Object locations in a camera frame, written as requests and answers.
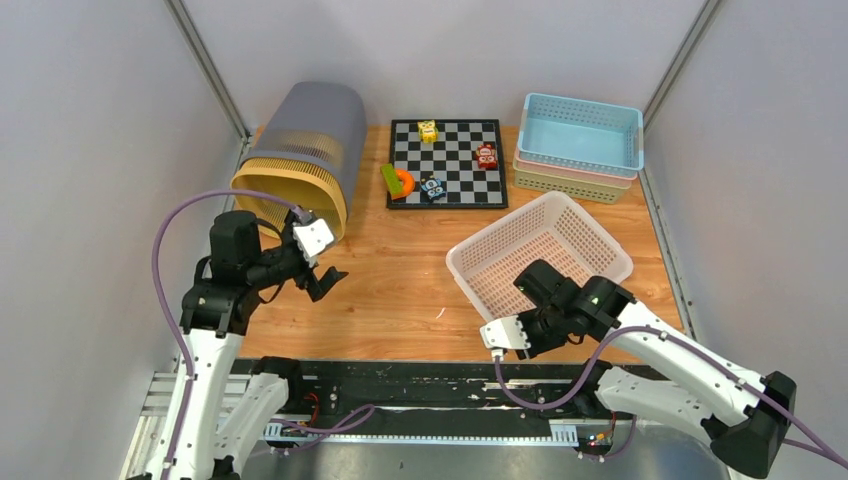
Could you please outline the light blue plastic basket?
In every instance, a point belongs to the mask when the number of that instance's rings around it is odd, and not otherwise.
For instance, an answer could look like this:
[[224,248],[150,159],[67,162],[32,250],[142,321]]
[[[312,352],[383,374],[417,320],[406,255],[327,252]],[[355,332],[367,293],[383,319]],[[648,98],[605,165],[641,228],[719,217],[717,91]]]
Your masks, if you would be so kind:
[[529,93],[517,149],[528,162],[632,178],[645,164],[643,127],[635,108]]

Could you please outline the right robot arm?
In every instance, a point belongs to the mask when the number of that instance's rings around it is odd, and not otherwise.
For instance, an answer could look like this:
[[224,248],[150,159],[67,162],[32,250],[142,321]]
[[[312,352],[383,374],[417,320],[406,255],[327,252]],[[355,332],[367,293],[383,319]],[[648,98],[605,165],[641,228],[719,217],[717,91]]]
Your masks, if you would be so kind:
[[769,475],[791,425],[786,416],[797,392],[791,377],[764,375],[723,358],[603,276],[578,285],[536,260],[514,284],[533,304],[507,321],[519,335],[514,349],[520,358],[590,337],[629,352],[664,377],[646,380],[591,357],[588,373],[570,392],[577,413],[592,418],[607,409],[655,421],[701,441],[741,474]]

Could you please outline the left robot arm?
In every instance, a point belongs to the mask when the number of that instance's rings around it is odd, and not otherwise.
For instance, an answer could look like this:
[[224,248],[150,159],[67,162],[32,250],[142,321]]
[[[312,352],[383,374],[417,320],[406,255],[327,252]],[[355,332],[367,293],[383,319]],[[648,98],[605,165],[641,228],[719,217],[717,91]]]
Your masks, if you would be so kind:
[[211,252],[198,262],[182,300],[177,331],[184,362],[144,479],[238,479],[272,416],[305,403],[299,361],[263,357],[237,405],[222,413],[250,317],[264,302],[261,291],[292,281],[319,301],[345,276],[335,268],[322,278],[314,274],[318,256],[336,242],[325,220],[290,211],[277,231],[280,245],[264,250],[259,230],[268,225],[236,210],[216,217],[210,228]]

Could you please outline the pink plastic basket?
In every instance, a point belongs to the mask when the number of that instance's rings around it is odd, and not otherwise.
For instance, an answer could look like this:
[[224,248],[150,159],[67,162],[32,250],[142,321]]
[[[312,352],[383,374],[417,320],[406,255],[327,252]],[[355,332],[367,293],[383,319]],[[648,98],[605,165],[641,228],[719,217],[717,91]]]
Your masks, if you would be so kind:
[[517,170],[527,171],[530,173],[544,174],[548,176],[599,184],[619,189],[629,189],[632,183],[636,180],[636,176],[619,177],[614,175],[595,173],[527,161],[520,158],[518,151],[515,151],[514,153],[514,167]]

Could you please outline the large white plastic basket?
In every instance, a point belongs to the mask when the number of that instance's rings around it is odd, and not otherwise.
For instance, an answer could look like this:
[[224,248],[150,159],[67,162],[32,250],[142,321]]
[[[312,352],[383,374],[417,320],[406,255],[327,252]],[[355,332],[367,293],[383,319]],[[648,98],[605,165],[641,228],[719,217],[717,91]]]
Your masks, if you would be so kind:
[[620,243],[561,192],[545,193],[460,242],[446,265],[489,322],[532,307],[513,282],[539,259],[580,285],[596,275],[621,283],[634,269]]

